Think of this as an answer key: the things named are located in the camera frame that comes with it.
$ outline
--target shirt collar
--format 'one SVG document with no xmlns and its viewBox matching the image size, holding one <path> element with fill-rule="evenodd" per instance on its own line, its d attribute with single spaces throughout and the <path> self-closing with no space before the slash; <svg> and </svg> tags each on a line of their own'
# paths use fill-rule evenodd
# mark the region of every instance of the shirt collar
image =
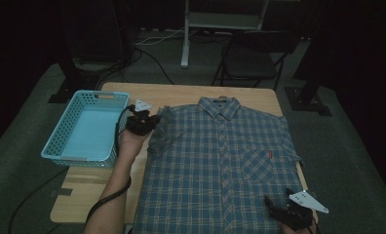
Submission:
<svg viewBox="0 0 386 234">
<path fill-rule="evenodd" d="M 234 97 L 201 97 L 199 105 L 208 111 L 212 118 L 215 118 L 218 114 L 220 114 L 227 120 L 231 120 L 233 115 L 236 113 L 236 110 L 241 106 L 239 101 Z"/>
</svg>

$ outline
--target black chair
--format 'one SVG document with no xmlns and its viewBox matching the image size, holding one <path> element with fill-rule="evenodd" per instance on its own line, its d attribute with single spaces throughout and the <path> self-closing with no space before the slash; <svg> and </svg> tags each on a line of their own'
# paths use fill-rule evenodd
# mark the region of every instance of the black chair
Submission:
<svg viewBox="0 0 386 234">
<path fill-rule="evenodd" d="M 220 80 L 220 86 L 223 86 L 226 79 L 231 79 L 256 80 L 253 85 L 256 87 L 261 80 L 276 78 L 273 87 L 276 91 L 285 57 L 293 53 L 299 40 L 300 37 L 289 31 L 241 30 L 234 33 L 222 50 L 212 86 L 216 80 Z M 274 53 L 280 54 L 276 61 L 271 58 Z"/>
</svg>

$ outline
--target black cable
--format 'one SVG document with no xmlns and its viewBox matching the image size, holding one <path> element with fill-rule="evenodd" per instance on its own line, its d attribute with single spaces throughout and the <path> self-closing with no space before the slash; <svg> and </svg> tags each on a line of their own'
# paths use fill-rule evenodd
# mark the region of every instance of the black cable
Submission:
<svg viewBox="0 0 386 234">
<path fill-rule="evenodd" d="M 217 36 L 216 34 L 211 34 L 211 33 L 206 33 L 203 32 L 201 34 L 198 34 L 199 30 L 189 36 L 189 41 L 194 44 L 209 44 L 209 43 L 217 43 L 221 45 L 226 45 L 230 38 L 231 34 L 226 34 L 226 35 L 219 35 Z"/>
<path fill-rule="evenodd" d="M 49 230 L 47 232 L 47 234 L 50 234 L 50 233 L 53 233 L 55 230 L 57 230 L 59 227 L 61 227 L 61 224 L 57 224 L 55 227 L 51 228 L 51 230 Z"/>
<path fill-rule="evenodd" d="M 166 73 L 166 71 L 165 71 L 165 69 L 163 68 L 162 64 L 160 64 L 160 62 L 159 62 L 158 60 L 156 60 L 156 58 L 154 58 L 152 55 L 148 54 L 147 52 L 145 52 L 145 51 L 143 51 L 143 50 L 141 50 L 141 49 L 139 49 L 139 48 L 135 48 L 135 50 L 137 50 L 137 51 L 139 51 L 139 52 L 142 52 L 142 53 L 144 53 L 144 54 L 150 56 L 152 59 L 154 59 L 154 60 L 157 62 L 157 64 L 159 64 L 160 68 L 162 69 L 163 73 L 165 74 L 165 76 L 166 76 L 166 78 L 169 80 L 169 82 L 170 82 L 172 85 L 174 85 L 173 81 L 170 79 L 170 77 L 169 77 L 168 74 Z"/>
<path fill-rule="evenodd" d="M 309 226 L 306 227 L 306 229 L 308 229 L 308 231 L 309 231 L 310 234 L 314 234 Z"/>
<path fill-rule="evenodd" d="M 321 230 L 320 230 L 320 227 L 318 226 L 318 223 L 315 221 L 315 218 L 312 218 L 314 220 L 314 223 L 315 223 L 315 230 L 317 231 L 317 234 L 321 234 Z"/>
<path fill-rule="evenodd" d="M 115 70 L 109 72 L 108 74 L 106 74 L 101 79 L 99 79 L 98 82 L 96 83 L 96 87 L 94 89 L 97 91 L 99 89 L 99 86 L 101 85 L 101 83 L 104 82 L 110 75 L 116 73 L 117 71 L 120 71 L 120 69 L 115 69 Z"/>
<path fill-rule="evenodd" d="M 120 63 L 117 62 L 117 63 L 114 63 L 112 65 L 109 65 L 109 66 L 106 66 L 104 68 L 101 68 L 101 69 L 98 69 L 98 70 L 86 70 L 86 69 L 82 69 L 82 68 L 79 68 L 77 67 L 77 69 L 81 72 L 81 73 L 85 73 L 85 74 L 94 74 L 94 75 L 100 75 L 106 71 L 109 71 L 111 69 L 115 69 L 117 68 L 118 66 L 120 66 Z"/>
<path fill-rule="evenodd" d="M 137 41 L 135 42 L 138 46 L 153 46 L 157 43 L 164 42 L 164 41 L 170 41 L 170 40 L 182 40 L 184 39 L 183 36 L 171 36 L 171 37 L 150 37 L 150 38 L 137 38 Z M 142 42 L 145 41 L 153 41 L 148 44 L 142 44 Z"/>
<path fill-rule="evenodd" d="M 18 211 L 20 210 L 20 208 L 23 206 L 23 204 L 32 196 L 34 195 L 37 191 L 39 191 L 42 187 L 44 187 L 45 185 L 47 185 L 49 182 L 51 182 L 54 178 L 58 177 L 59 175 L 63 174 L 65 171 L 67 171 L 68 168 L 60 171 L 59 173 L 57 173 L 56 175 L 52 176 L 51 178 L 47 179 L 44 183 L 42 183 L 40 186 L 38 186 L 37 188 L 35 188 L 32 192 L 30 192 L 28 194 L 28 196 L 26 196 L 21 203 L 19 203 L 19 205 L 17 206 L 17 208 L 14 210 L 12 216 L 11 216 L 11 219 L 9 221 L 9 224 L 8 224 L 8 234 L 11 234 L 12 233 L 12 227 L 13 227 L 13 224 L 14 224 L 14 220 L 15 220 L 15 217 L 18 213 Z"/>
<path fill-rule="evenodd" d="M 98 202 L 96 202 L 92 208 L 90 209 L 89 213 L 87 214 L 87 219 L 86 219 L 86 224 L 87 222 L 89 221 L 90 217 L 93 215 L 93 213 L 98 209 L 100 208 L 101 206 L 103 206 L 104 204 L 106 204 L 107 202 L 119 197 L 120 195 L 122 195 L 123 193 L 125 193 L 130 185 L 132 185 L 132 178 L 129 177 L 129 181 L 127 182 L 126 186 L 124 186 L 124 188 L 120 189 L 119 191 L 111 194 L 111 195 L 108 195 L 106 197 L 104 197 L 103 199 L 99 200 Z"/>
<path fill-rule="evenodd" d="M 121 34 L 122 31 L 124 30 L 124 28 L 121 27 L 122 25 L 120 25 L 120 22 L 118 20 L 122 20 L 123 19 L 123 16 L 124 16 L 123 10 L 124 10 L 124 8 L 123 8 L 123 5 L 121 4 L 120 1 L 112 1 L 112 5 L 113 5 L 113 8 L 114 8 L 114 11 L 113 11 L 114 12 L 114 18 L 115 18 L 115 22 L 116 22 L 116 26 L 117 26 L 117 30 L 118 30 L 118 39 L 119 39 L 119 42 L 120 42 L 120 58 L 121 58 L 121 60 L 120 60 L 120 69 L 123 69 L 127 65 L 124 62 L 123 38 L 122 38 L 122 34 Z"/>
<path fill-rule="evenodd" d="M 142 52 L 138 51 L 138 57 L 135 58 L 135 60 L 133 60 L 130 64 L 133 64 L 133 63 L 139 61 L 139 60 L 141 59 L 141 55 L 142 55 Z M 124 72 L 125 72 L 125 70 L 123 69 L 122 74 L 121 74 L 121 83 L 124 83 L 124 81 L 126 81 L 127 83 L 130 83 L 130 81 L 127 80 L 127 79 L 124 77 Z"/>
</svg>

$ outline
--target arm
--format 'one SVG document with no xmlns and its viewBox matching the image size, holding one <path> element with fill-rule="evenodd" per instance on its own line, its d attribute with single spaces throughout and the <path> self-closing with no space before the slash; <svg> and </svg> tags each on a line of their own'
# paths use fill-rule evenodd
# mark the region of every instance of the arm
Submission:
<svg viewBox="0 0 386 234">
<path fill-rule="evenodd" d="M 135 156 L 148 136 L 137 136 L 128 130 L 122 132 L 119 157 L 99 199 L 119 191 L 127 184 Z M 88 220 L 84 233 L 123 233 L 126 199 L 127 192 L 99 207 Z"/>
<path fill-rule="evenodd" d="M 281 222 L 279 222 L 279 226 L 281 227 L 284 234 L 318 234 L 316 230 L 315 221 L 312 221 L 312 225 L 309 227 L 311 229 L 311 232 L 309 232 L 307 228 L 294 232 L 292 229 L 290 229 L 289 226 L 284 225 Z"/>
</svg>

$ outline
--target wooden table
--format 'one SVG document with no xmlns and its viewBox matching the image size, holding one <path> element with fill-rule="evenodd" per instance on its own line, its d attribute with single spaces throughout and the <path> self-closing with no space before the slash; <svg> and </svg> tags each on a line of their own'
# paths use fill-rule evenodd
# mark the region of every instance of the wooden table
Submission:
<svg viewBox="0 0 386 234">
<path fill-rule="evenodd" d="M 128 93 L 130 95 L 129 104 L 135 103 L 137 98 L 152 104 L 151 114 L 156 114 L 158 108 L 165 105 L 193 104 L 198 103 L 200 97 L 226 96 L 236 98 L 243 106 L 282 116 L 275 92 L 268 89 L 131 83 L 106 83 L 102 89 L 109 92 Z M 128 191 L 124 223 L 133 223 L 144 177 L 148 140 L 144 143 L 132 167 L 133 183 Z M 307 189 L 301 168 L 299 164 L 296 166 L 302 186 Z M 84 223 L 88 211 L 98 200 L 111 171 L 111 169 L 104 168 L 70 167 L 51 212 L 51 220 L 58 223 Z"/>
</svg>

